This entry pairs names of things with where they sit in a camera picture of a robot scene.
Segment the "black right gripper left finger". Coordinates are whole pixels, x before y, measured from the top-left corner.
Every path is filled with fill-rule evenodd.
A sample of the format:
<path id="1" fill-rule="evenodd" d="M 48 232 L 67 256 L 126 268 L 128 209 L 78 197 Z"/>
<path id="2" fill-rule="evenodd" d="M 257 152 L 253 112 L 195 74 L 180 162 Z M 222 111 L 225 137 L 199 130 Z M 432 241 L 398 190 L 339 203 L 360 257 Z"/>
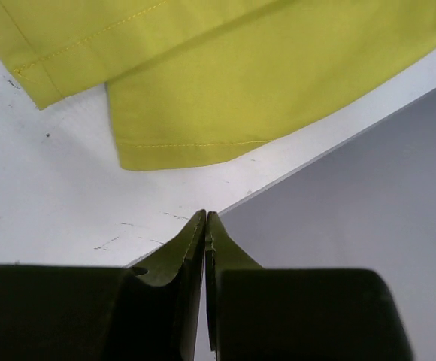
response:
<path id="1" fill-rule="evenodd" d="M 128 267 L 0 265 L 0 360 L 191 360 L 205 211 Z"/>

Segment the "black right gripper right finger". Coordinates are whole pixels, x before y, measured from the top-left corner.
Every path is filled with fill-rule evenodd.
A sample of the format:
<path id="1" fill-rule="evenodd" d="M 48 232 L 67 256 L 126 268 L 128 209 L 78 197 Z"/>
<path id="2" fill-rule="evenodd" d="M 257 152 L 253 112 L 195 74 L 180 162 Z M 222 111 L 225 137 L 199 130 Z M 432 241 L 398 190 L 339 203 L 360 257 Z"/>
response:
<path id="1" fill-rule="evenodd" d="M 264 268 L 210 212 L 207 324 L 218 360 L 411 360 L 392 294 L 366 268 Z"/>

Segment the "yellow-green trousers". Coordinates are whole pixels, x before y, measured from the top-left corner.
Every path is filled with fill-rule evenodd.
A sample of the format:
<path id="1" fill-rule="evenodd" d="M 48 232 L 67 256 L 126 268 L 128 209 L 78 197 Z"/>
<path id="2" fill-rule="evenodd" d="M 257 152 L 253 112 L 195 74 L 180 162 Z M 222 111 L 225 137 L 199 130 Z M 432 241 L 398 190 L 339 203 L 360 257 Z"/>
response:
<path id="1" fill-rule="evenodd" d="M 104 84 L 122 168 L 226 162 L 436 48 L 436 1 L 0 1 L 0 61 L 38 108 Z"/>

